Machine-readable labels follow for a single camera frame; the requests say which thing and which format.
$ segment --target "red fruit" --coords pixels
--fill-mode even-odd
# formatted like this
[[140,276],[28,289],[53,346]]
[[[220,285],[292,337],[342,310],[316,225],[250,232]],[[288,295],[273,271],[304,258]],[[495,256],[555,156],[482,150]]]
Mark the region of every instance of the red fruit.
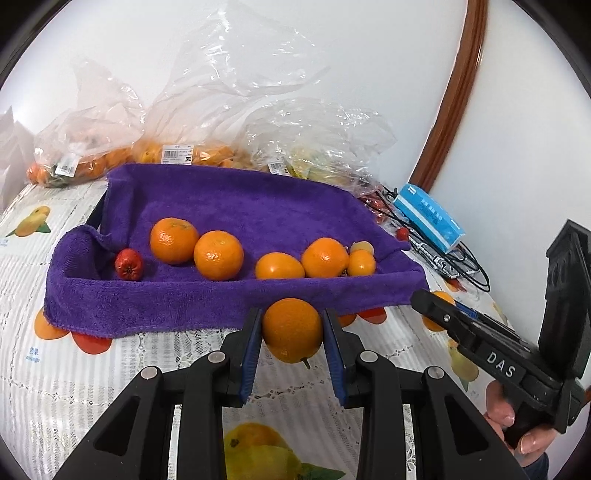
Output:
[[400,227],[396,230],[396,238],[401,242],[408,242],[408,237],[410,236],[410,230],[405,226]]
[[386,321],[386,310],[384,310],[383,307],[365,310],[364,312],[359,312],[357,315],[359,315],[363,320],[367,320],[369,323],[373,323],[374,325],[379,325],[380,323]]
[[142,257],[135,250],[124,248],[115,258],[115,271],[121,280],[139,280],[144,273]]

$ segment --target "blue gripper pad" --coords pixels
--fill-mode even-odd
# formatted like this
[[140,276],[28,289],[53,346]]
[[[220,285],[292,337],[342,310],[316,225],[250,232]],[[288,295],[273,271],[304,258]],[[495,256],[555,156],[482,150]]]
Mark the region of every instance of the blue gripper pad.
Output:
[[337,332],[340,332],[341,334],[343,333],[343,330],[340,326],[336,313],[329,314],[329,311],[327,310],[322,312],[322,329],[324,333],[324,354],[326,355],[326,361],[329,364],[330,381],[333,384],[335,397],[339,399],[341,406],[345,406],[347,399],[347,389],[345,387],[345,365],[343,363],[343,358],[341,357],[339,344],[335,335],[335,329],[337,329]]
[[251,335],[246,345],[244,358],[242,359],[242,384],[240,386],[240,400],[242,404],[252,393],[252,386],[255,382],[256,365],[258,363],[259,353],[262,342],[262,310],[258,311],[251,330]]

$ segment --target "finger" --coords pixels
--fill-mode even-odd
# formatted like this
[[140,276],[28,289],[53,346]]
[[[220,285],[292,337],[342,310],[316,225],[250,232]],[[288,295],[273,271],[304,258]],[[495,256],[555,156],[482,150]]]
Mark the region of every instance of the finger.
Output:
[[517,444],[517,451],[523,455],[535,452],[536,450],[544,451],[557,435],[558,432],[549,425],[539,425],[521,437]]
[[503,432],[503,427],[501,425],[499,425],[497,422],[491,420],[491,418],[486,413],[484,414],[484,418],[488,422],[488,424],[492,427],[492,429],[495,431],[495,433],[501,438],[501,440],[503,440],[505,445],[507,445],[507,448],[509,449],[509,451],[511,453],[514,453],[514,450],[505,442],[505,433]]
[[515,411],[505,400],[503,386],[497,380],[486,387],[486,413],[492,421],[504,427],[510,427],[515,421]]

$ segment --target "orange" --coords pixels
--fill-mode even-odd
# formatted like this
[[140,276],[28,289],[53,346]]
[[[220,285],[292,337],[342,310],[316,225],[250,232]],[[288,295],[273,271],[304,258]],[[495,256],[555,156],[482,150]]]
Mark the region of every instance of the orange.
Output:
[[375,258],[367,250],[355,250],[349,255],[347,273],[350,277],[361,277],[375,273]]
[[348,327],[349,325],[351,325],[355,321],[356,318],[357,318],[356,313],[351,313],[349,315],[340,315],[339,316],[339,323],[340,323],[341,327]]
[[[451,303],[452,305],[456,304],[456,301],[453,299],[453,297],[444,291],[441,290],[436,290],[434,292],[432,292],[434,295],[437,295],[440,299],[443,299],[445,301],[448,301],[449,303]],[[428,330],[431,330],[432,332],[442,332],[445,330],[445,328],[443,328],[442,326],[438,325],[437,323],[435,323],[432,320],[429,320],[427,317],[421,315],[421,317],[423,317],[423,324],[425,325],[425,327]]]
[[180,218],[163,218],[150,233],[150,249],[158,260],[168,265],[185,263],[193,256],[199,234],[195,227]]
[[255,277],[260,280],[269,278],[303,278],[304,267],[291,255],[272,252],[263,255],[255,266]]
[[262,337],[274,357],[296,364],[313,356],[322,344],[322,322],[304,300],[276,301],[262,319]]
[[197,270],[208,280],[230,280],[242,268],[244,250],[235,236],[213,230],[199,239],[193,259]]
[[37,173],[39,172],[39,165],[33,162],[27,169],[27,178],[32,184],[37,184]]
[[309,277],[338,277],[347,268],[349,254],[334,238],[322,237],[312,242],[301,256]]

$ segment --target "metal screw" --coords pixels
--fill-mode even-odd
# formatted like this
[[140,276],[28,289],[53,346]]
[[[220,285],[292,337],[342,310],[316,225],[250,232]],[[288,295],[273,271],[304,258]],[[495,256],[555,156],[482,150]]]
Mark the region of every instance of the metal screw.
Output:
[[217,350],[215,352],[210,353],[207,356],[207,359],[213,364],[218,364],[219,362],[223,362],[226,359],[226,354],[224,352]]
[[156,375],[158,375],[158,369],[156,367],[146,367],[141,371],[140,375],[142,378],[149,380],[150,378],[154,378]]
[[428,373],[429,377],[435,378],[437,380],[439,380],[440,378],[443,378],[445,375],[445,372],[443,371],[443,368],[441,368],[441,367],[429,367],[429,369],[427,370],[427,373]]
[[361,360],[368,364],[372,364],[378,360],[378,354],[376,352],[372,352],[371,350],[361,352],[361,355],[359,355],[359,357],[361,358]]

